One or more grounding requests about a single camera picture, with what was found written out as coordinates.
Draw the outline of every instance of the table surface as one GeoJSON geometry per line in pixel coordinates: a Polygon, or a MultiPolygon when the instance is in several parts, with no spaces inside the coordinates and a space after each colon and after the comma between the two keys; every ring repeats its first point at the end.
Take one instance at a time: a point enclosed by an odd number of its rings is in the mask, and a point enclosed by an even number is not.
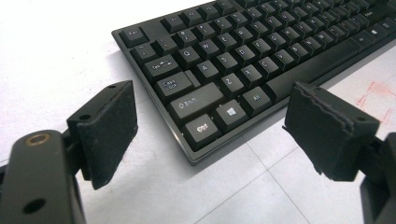
{"type": "MultiPolygon", "coordinates": [[[[113,180],[78,174],[88,223],[362,223],[358,174],[318,175],[282,130],[285,111],[197,166],[177,141],[110,32],[205,1],[7,1],[0,7],[0,164],[12,144],[65,120],[105,86],[132,79],[139,131],[113,180]]],[[[396,127],[395,41],[323,85],[396,127]]]]}

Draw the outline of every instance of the ctrl key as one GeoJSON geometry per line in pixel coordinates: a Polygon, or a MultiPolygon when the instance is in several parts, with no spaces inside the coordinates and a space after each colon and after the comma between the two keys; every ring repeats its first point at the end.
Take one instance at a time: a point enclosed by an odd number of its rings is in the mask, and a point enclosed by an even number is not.
{"type": "Polygon", "coordinates": [[[221,132],[207,114],[187,123],[182,132],[194,152],[221,136],[221,132]]]}

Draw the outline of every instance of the black keyboard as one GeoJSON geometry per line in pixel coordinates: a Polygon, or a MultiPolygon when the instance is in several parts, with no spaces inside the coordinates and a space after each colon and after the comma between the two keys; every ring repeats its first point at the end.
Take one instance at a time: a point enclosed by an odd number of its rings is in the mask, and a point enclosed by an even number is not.
{"type": "Polygon", "coordinates": [[[195,164],[286,106],[295,81],[322,84],[393,40],[394,12],[391,1],[218,0],[112,34],[195,164]]]}

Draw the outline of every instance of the space bar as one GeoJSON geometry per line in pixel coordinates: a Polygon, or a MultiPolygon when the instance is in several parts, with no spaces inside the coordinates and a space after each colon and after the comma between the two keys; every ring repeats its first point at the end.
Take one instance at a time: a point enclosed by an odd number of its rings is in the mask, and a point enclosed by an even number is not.
{"type": "Polygon", "coordinates": [[[358,43],[347,39],[320,53],[316,57],[297,65],[282,75],[271,79],[262,88],[268,94],[271,101],[276,104],[290,95],[294,82],[302,81],[311,83],[352,58],[358,52],[358,43]]]}

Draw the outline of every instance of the shift key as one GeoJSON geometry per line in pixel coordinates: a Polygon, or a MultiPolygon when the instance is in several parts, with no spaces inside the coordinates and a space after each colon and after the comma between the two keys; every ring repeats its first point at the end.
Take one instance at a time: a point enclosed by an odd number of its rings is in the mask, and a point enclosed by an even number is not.
{"type": "Polygon", "coordinates": [[[176,125],[180,127],[218,107],[224,100],[225,97],[218,87],[214,83],[209,83],[176,99],[167,108],[176,125]]]}

